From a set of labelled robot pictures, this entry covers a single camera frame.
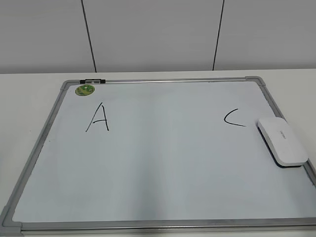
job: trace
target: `gray plastic corner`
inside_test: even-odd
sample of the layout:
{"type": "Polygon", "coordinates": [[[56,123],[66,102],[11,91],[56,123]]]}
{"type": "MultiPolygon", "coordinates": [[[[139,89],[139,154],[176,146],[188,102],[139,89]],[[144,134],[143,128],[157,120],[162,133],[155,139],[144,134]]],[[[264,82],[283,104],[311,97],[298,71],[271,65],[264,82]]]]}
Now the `gray plastic corner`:
{"type": "Polygon", "coordinates": [[[258,77],[258,76],[246,76],[245,78],[246,78],[246,81],[254,81],[258,85],[261,85],[261,86],[266,85],[261,77],[258,77]]]}
{"type": "Polygon", "coordinates": [[[9,210],[10,207],[5,206],[0,215],[0,236],[23,236],[21,233],[22,223],[6,219],[9,210]]]}
{"type": "Polygon", "coordinates": [[[68,90],[69,86],[71,85],[78,85],[80,84],[79,80],[66,80],[61,86],[61,90],[68,90]]]}

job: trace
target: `black marker writing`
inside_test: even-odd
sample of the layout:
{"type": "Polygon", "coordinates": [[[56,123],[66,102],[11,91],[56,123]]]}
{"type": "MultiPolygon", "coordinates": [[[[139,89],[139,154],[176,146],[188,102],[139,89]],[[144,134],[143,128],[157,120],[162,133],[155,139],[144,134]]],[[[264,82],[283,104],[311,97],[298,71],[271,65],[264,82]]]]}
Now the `black marker writing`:
{"type": "Polygon", "coordinates": [[[105,115],[105,108],[104,108],[104,106],[102,105],[102,102],[99,104],[99,106],[97,107],[96,111],[94,112],[94,115],[93,115],[93,117],[92,117],[92,119],[91,119],[91,122],[89,123],[89,126],[88,126],[88,128],[87,128],[87,130],[86,130],[85,132],[87,132],[87,131],[89,130],[91,124],[96,123],[96,122],[100,122],[100,121],[105,121],[105,125],[106,125],[106,127],[107,127],[107,130],[110,131],[110,130],[109,130],[109,127],[108,127],[107,117],[106,117],[106,115],[105,115]],[[98,112],[98,110],[99,110],[99,108],[100,108],[101,106],[102,106],[102,109],[103,109],[104,119],[97,120],[97,121],[93,121],[95,115],[97,114],[97,112],[98,112]]]}
{"type": "Polygon", "coordinates": [[[240,124],[236,124],[236,123],[232,123],[232,122],[227,122],[227,121],[226,121],[227,116],[230,115],[232,112],[234,112],[234,111],[236,111],[236,110],[238,110],[238,109],[234,109],[234,110],[230,111],[228,114],[226,114],[226,116],[224,117],[224,121],[225,121],[226,123],[228,123],[228,124],[231,124],[231,125],[246,127],[245,125],[240,125],[240,124]]]}

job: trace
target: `table surface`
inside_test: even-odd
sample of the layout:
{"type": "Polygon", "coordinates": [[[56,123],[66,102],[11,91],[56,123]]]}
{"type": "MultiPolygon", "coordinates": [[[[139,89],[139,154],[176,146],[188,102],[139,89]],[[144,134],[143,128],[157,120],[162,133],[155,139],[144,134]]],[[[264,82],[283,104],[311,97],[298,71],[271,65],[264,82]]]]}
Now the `table surface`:
{"type": "MultiPolygon", "coordinates": [[[[0,75],[0,209],[13,187],[56,100],[69,79],[183,79],[260,76],[316,165],[316,69],[153,73],[0,75]]],[[[315,236],[316,231],[173,233],[169,236],[315,236]]]]}

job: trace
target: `gray wall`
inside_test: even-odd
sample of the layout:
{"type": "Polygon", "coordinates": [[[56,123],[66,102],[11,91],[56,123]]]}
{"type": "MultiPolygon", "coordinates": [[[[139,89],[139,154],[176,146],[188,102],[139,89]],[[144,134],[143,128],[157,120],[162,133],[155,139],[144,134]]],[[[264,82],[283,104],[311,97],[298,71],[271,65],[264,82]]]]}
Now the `gray wall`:
{"type": "Polygon", "coordinates": [[[316,67],[315,0],[83,5],[91,44],[80,0],[1,0],[0,73],[316,67]]]}

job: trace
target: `black vertical line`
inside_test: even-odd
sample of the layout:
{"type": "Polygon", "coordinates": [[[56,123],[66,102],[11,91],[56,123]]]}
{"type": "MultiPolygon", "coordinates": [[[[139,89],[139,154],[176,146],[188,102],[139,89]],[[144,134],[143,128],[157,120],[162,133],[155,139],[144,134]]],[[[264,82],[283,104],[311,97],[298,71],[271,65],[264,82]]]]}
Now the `black vertical line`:
{"type": "Polygon", "coordinates": [[[225,0],[223,0],[221,18],[220,18],[220,20],[219,20],[219,26],[218,26],[218,33],[217,33],[217,40],[216,40],[216,47],[215,47],[214,61],[213,61],[213,68],[212,68],[212,70],[214,70],[214,67],[215,67],[215,60],[216,60],[216,54],[217,54],[219,33],[220,33],[220,31],[221,31],[221,26],[222,26],[222,18],[223,18],[224,4],[225,4],[225,0]]]}
{"type": "Polygon", "coordinates": [[[91,55],[92,55],[92,61],[93,61],[93,66],[94,66],[94,72],[96,73],[96,72],[97,72],[97,67],[95,66],[94,54],[93,54],[93,49],[92,49],[92,44],[91,44],[91,39],[90,39],[90,33],[89,33],[89,28],[88,28],[87,17],[86,17],[86,15],[85,15],[83,0],[81,0],[81,6],[82,6],[82,12],[83,12],[83,17],[84,17],[84,22],[85,22],[85,28],[86,28],[87,34],[88,34],[88,40],[89,40],[89,45],[90,45],[90,50],[91,50],[91,55]]]}

